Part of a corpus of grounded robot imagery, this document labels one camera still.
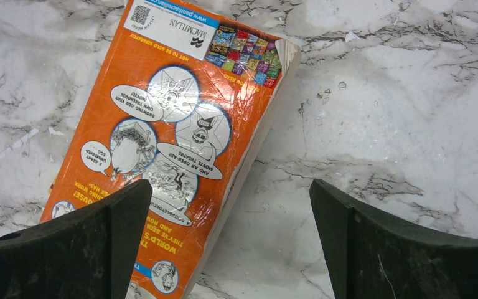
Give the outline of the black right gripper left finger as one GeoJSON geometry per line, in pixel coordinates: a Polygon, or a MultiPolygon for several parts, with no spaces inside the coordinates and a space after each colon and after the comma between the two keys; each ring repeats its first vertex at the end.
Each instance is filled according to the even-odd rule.
{"type": "Polygon", "coordinates": [[[124,298],[151,195],[141,179],[0,237],[0,298],[124,298]]]}

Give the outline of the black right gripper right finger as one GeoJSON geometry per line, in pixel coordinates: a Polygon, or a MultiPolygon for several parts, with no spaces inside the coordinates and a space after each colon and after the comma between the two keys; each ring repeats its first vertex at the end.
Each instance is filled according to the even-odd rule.
{"type": "Polygon", "coordinates": [[[478,298],[478,239],[406,221],[320,179],[309,197],[336,298],[478,298]]]}

